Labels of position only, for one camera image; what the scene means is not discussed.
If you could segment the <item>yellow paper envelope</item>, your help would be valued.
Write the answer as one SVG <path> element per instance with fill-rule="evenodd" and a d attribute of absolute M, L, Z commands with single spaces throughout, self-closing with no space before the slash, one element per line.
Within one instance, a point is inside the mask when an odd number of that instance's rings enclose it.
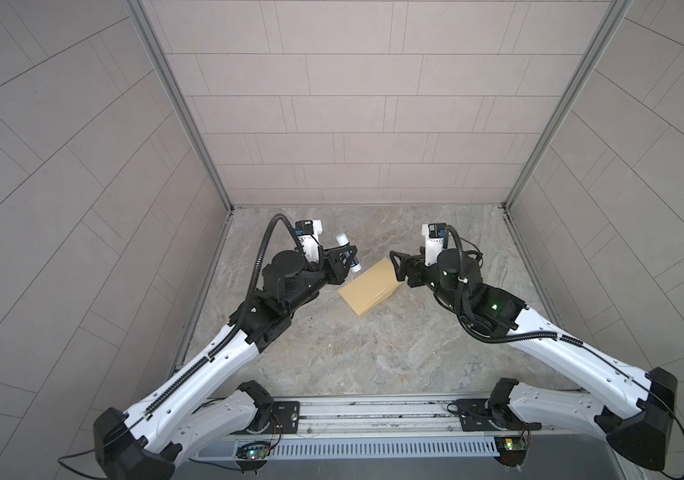
<path fill-rule="evenodd" d="M 339 294 L 358 316 L 363 316 L 403 284 L 395 272 L 392 261 L 384 258 L 341 288 Z"/>

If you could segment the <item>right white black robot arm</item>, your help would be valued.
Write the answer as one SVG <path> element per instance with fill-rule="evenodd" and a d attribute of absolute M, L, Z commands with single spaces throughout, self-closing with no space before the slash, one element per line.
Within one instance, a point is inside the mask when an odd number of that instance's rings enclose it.
<path fill-rule="evenodd" d="M 519 297 L 484 283 L 472 253 L 390 254 L 398 280 L 431 290 L 462 329 L 489 345 L 509 345 L 554 368 L 581 392 L 535 388 L 499 380 L 487 401 L 502 429 L 552 424 L 606 441 L 618 454 L 651 471 L 663 471 L 676 424 L 678 380 L 671 372 L 629 365 L 553 324 Z"/>

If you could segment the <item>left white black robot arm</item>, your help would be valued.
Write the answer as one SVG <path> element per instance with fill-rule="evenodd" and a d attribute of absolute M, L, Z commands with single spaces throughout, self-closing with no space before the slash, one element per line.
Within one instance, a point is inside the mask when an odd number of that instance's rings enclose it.
<path fill-rule="evenodd" d="M 161 387 L 125 411 L 109 408 L 93 425 L 95 460 L 108 479 L 169 479 L 183 463 L 231 433 L 263 429 L 273 398 L 256 381 L 230 396 L 209 396 L 291 325 L 327 285 L 345 282 L 354 245 L 321 250 L 317 262 L 284 250 L 260 252 L 247 297 L 214 341 Z"/>

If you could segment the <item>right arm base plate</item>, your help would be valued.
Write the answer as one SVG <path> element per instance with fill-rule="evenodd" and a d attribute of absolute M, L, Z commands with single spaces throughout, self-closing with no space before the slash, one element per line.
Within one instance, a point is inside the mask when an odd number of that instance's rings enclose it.
<path fill-rule="evenodd" d="M 464 431 L 524 431 L 528 428 L 528 424 L 513 412 L 508 400 L 458 399 L 447 406 L 447 411 L 460 419 Z"/>

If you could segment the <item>blue white glue stick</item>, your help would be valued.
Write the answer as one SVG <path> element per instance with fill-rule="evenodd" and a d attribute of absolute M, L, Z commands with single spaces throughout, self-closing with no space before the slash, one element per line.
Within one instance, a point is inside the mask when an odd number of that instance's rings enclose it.
<path fill-rule="evenodd" d="M 336 240 L 340 247 L 344 247 L 343 252 L 346 264 L 349 266 L 349 270 L 353 273 L 358 273 L 361 271 L 362 267 L 357 258 L 356 253 L 352 250 L 352 244 L 347 234 L 342 232 L 336 235 Z"/>

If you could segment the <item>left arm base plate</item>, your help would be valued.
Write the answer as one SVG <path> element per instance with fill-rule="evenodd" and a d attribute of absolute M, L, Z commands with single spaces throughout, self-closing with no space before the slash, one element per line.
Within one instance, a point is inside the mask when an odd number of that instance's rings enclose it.
<path fill-rule="evenodd" d="M 298 401 L 273 401 L 262 405 L 257 410 L 252 430 L 256 434 L 264 434 L 281 427 L 284 434 L 296 434 L 300 408 Z"/>

